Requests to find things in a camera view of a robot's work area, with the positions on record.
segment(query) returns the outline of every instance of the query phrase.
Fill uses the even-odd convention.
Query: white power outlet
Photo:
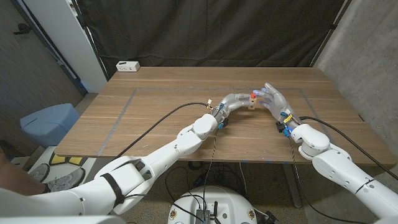
[[[116,65],[119,72],[136,72],[139,69],[138,62],[120,61]]]

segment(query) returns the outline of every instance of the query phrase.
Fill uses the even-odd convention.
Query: blue chair
[[[43,147],[57,146],[80,115],[70,103],[51,106],[21,118],[22,131]]]

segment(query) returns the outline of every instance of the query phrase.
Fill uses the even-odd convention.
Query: shoe
[[[43,181],[47,175],[50,172],[50,166],[48,164],[41,164],[36,169],[34,169],[32,172],[29,173],[31,177],[33,177],[35,180],[41,182]]]
[[[79,186],[79,184],[83,181],[85,177],[85,170],[83,168],[79,168],[65,177],[61,177],[55,180],[51,180],[47,182],[47,186],[49,187],[51,192],[58,192],[61,190],[69,190],[71,188]]]

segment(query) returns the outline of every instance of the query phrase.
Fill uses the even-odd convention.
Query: black backdrop
[[[307,67],[344,0],[79,0],[109,76],[141,66]]]

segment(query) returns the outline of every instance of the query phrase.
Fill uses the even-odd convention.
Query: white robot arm
[[[94,180],[61,192],[23,196],[0,189],[0,217],[106,215],[124,213],[148,193],[155,180],[179,158],[195,152],[229,112],[251,106],[249,94],[230,94],[218,114],[204,114],[182,129],[176,140],[145,157],[124,156],[104,166]]]
[[[398,216],[398,195],[355,165],[351,156],[331,144],[325,134],[309,124],[303,124],[274,87],[266,83],[265,88],[261,91],[254,90],[254,93],[266,99],[265,102],[260,101],[260,104],[286,126],[291,138],[296,143],[302,142],[298,151],[312,161],[317,172],[349,190],[379,218]]]

